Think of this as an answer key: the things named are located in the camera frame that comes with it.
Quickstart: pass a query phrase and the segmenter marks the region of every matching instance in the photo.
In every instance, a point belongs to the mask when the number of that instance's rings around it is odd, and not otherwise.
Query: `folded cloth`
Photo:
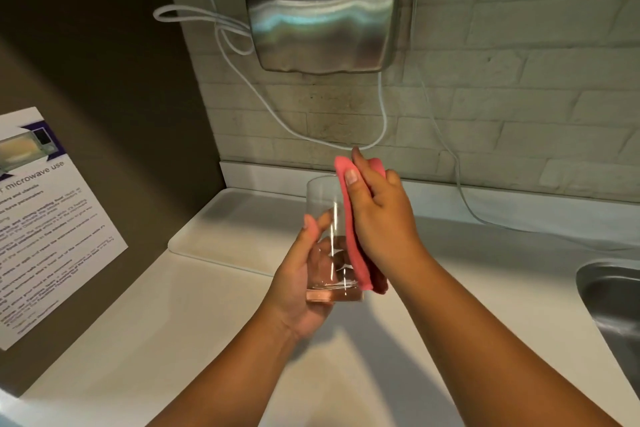
[[[389,288],[387,277],[378,269],[375,263],[367,256],[367,254],[358,242],[355,224],[353,222],[353,209],[351,200],[347,191],[347,184],[344,180],[344,173],[352,169],[358,173],[358,178],[362,179],[360,172],[353,162],[343,156],[337,156],[333,161],[335,172],[340,180],[340,188],[342,189],[342,198],[344,201],[344,224],[345,236],[347,242],[347,253],[353,272],[355,273],[358,285],[363,291],[374,291],[375,293],[384,294]],[[385,166],[379,158],[369,159],[371,169],[386,178]]]

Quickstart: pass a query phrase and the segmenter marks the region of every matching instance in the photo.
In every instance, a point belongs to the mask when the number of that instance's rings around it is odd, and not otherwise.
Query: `stainless steel hand dryer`
[[[393,56],[399,0],[246,0],[268,71],[370,73]]]

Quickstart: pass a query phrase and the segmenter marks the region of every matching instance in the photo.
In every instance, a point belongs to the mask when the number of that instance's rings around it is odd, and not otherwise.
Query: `person's left hand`
[[[325,229],[331,215],[323,214],[318,221],[305,214],[305,225],[273,276],[261,307],[275,314],[297,339],[308,338],[329,316],[332,303],[307,302],[307,257]]]

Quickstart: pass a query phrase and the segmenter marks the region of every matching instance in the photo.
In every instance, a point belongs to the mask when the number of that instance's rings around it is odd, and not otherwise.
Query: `sink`
[[[640,262],[589,264],[578,270],[578,292],[640,399]]]

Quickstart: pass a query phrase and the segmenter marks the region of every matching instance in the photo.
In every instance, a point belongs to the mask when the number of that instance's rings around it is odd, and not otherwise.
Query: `microwave use instruction sheet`
[[[126,248],[38,110],[0,115],[0,348]]]

